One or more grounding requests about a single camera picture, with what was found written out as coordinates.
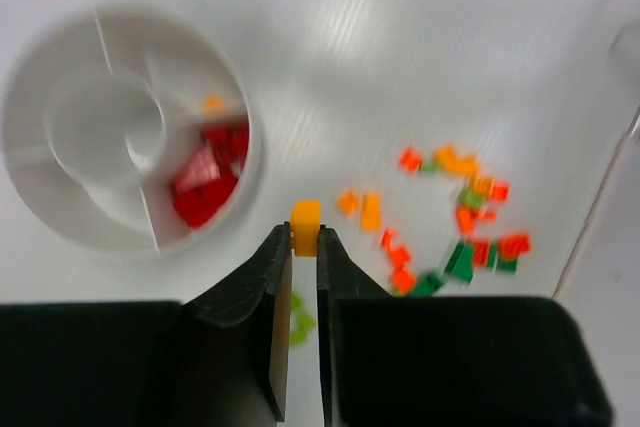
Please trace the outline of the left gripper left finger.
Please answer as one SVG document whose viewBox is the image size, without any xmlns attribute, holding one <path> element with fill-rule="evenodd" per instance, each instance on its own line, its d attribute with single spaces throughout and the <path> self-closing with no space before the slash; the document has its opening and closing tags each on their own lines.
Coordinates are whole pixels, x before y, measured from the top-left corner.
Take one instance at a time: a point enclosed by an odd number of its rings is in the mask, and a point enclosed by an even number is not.
<svg viewBox="0 0 640 427">
<path fill-rule="evenodd" d="M 6 304 L 5 426 L 273 426 L 286 412 L 291 232 L 193 300 Z"/>
</svg>

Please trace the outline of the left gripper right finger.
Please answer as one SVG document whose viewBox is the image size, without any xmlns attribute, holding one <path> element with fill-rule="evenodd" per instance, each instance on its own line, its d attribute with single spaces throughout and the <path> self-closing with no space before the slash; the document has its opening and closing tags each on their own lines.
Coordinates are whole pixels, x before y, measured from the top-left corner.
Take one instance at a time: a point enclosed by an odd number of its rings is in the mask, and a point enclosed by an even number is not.
<svg viewBox="0 0 640 427">
<path fill-rule="evenodd" d="M 395 297 L 322 228 L 320 384 L 328 426 L 609 426 L 580 328 L 528 296 Z"/>
</svg>

